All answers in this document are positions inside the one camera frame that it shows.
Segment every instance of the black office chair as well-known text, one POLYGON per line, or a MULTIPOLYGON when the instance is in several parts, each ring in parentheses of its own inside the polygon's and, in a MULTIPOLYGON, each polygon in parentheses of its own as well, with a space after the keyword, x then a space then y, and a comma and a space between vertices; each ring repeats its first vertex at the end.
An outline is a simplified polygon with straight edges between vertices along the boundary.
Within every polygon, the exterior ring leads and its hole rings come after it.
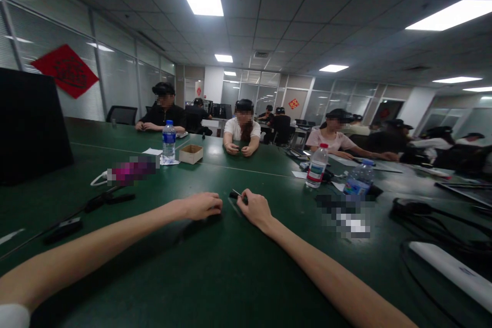
POLYGON ((137 110, 138 108, 113 105, 106 117, 106 122, 111 122, 112 119, 115 119, 118 124, 134 126, 137 110))

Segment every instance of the forearm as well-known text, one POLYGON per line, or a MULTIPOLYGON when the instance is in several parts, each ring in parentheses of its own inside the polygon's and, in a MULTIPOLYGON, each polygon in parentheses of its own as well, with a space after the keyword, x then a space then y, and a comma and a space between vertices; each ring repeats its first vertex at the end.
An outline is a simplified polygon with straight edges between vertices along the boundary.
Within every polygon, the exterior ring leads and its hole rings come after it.
POLYGON ((51 295, 153 231, 178 220, 181 215, 177 209, 157 208, 34 256, 0 278, 0 304, 19 303, 34 311, 51 295))
POLYGON ((416 327, 401 311, 359 278, 295 235, 278 220, 275 219, 262 230, 296 261, 325 297, 353 326, 416 327))

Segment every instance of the plastic bottle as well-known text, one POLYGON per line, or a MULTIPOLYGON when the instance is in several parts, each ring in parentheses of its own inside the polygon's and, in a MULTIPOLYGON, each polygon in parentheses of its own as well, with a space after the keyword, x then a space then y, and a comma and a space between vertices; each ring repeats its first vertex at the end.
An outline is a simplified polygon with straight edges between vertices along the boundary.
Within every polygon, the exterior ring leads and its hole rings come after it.
POLYGON ((176 145, 176 130, 172 120, 166 120, 166 126, 162 130, 162 162, 170 164, 174 161, 176 145))
POLYGON ((323 179, 324 169, 328 164, 328 145, 320 144, 319 149, 311 156, 311 163, 306 179, 306 185, 318 188, 323 179))
POLYGON ((374 162, 364 159, 362 164, 355 167, 347 178, 347 183, 343 189, 346 195, 365 195, 374 181, 374 162))

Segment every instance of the white wall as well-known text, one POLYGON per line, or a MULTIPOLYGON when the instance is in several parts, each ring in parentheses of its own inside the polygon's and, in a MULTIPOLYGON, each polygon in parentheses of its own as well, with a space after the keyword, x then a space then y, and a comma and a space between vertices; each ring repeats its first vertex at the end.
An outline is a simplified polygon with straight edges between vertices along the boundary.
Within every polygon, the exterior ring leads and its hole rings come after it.
POLYGON ((408 100, 403 104, 398 118, 402 119, 405 124, 417 128, 425 112, 431 105, 436 92, 436 89, 414 87, 408 100))
POLYGON ((214 104, 220 104, 222 98, 222 84, 224 80, 223 67, 205 67, 205 84, 203 95, 206 100, 212 100, 214 104))

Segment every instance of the black monitor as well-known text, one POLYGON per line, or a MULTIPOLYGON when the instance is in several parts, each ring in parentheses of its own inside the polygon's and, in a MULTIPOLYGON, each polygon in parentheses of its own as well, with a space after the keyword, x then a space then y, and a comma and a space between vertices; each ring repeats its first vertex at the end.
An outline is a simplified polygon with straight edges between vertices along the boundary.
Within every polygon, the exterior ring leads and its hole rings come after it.
POLYGON ((14 185, 73 164, 52 77, 0 68, 0 183, 14 185))

